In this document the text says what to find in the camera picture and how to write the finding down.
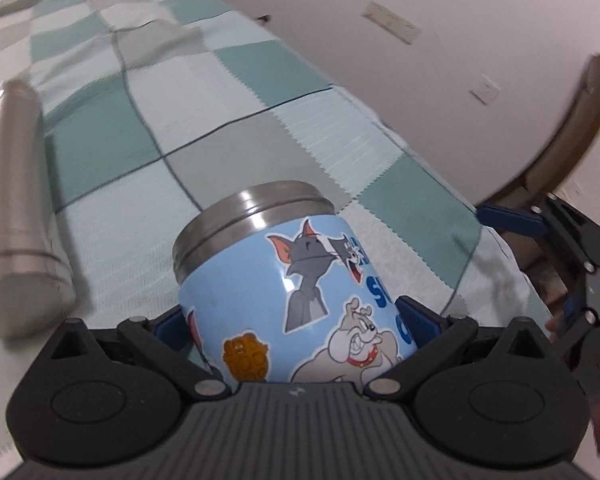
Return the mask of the blue cartoon steel cup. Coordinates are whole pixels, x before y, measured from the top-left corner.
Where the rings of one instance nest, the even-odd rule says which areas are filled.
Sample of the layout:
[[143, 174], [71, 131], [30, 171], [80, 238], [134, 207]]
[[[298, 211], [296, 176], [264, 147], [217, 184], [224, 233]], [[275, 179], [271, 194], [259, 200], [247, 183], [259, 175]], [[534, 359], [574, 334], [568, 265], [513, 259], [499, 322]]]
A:
[[358, 238], [309, 183], [220, 200], [178, 234], [172, 258], [194, 344], [231, 386], [363, 389], [416, 351]]

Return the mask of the silver steel bottle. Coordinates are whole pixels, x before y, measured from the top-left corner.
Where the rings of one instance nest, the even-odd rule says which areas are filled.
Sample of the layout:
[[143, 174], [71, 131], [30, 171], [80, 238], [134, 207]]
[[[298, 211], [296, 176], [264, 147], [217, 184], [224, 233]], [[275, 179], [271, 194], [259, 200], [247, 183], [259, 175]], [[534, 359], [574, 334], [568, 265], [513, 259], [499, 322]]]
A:
[[0, 338], [44, 330], [76, 299], [42, 125], [36, 92], [19, 79], [0, 82]]

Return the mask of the wooden chair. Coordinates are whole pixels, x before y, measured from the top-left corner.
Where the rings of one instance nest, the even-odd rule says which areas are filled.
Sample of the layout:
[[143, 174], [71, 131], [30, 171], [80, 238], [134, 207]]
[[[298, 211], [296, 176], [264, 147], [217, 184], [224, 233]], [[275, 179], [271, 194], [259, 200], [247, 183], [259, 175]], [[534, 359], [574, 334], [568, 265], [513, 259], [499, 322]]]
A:
[[[557, 190], [586, 155], [600, 133], [600, 54], [585, 63], [576, 92], [564, 119], [544, 148], [500, 190], [483, 200], [485, 205], [529, 210], [543, 197]], [[566, 296], [542, 247], [532, 238], [508, 233], [518, 266], [532, 281], [547, 307], [556, 307]]]

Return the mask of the checkered teal bed blanket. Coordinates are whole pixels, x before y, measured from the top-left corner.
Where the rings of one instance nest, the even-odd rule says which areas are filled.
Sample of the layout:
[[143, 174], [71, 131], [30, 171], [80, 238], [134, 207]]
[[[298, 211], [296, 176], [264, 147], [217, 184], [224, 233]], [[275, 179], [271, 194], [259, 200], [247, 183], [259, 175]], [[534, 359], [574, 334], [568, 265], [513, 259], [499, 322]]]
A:
[[349, 223], [375, 309], [407, 295], [485, 326], [548, 311], [512, 250], [377, 114], [221, 0], [0, 0], [0, 82], [41, 99], [50, 194], [94, 327], [176, 305], [196, 214], [266, 182]]

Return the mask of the white wall socket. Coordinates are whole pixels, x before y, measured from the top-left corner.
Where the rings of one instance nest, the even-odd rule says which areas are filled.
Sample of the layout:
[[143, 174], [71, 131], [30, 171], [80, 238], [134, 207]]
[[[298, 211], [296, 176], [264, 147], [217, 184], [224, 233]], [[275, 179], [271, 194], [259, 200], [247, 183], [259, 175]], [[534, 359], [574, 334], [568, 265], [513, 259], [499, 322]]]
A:
[[469, 93], [485, 106], [491, 105], [500, 95], [501, 88], [489, 77], [482, 75]]

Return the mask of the white wall switch plate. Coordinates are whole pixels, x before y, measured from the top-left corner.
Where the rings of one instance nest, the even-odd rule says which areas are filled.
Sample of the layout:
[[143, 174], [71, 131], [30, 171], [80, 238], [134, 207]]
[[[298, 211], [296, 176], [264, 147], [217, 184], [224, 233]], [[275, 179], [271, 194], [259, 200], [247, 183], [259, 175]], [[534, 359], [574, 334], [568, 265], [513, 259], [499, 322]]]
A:
[[362, 17], [400, 39], [404, 44], [414, 44], [420, 35], [420, 29], [415, 24], [375, 1], [371, 1], [366, 6]]

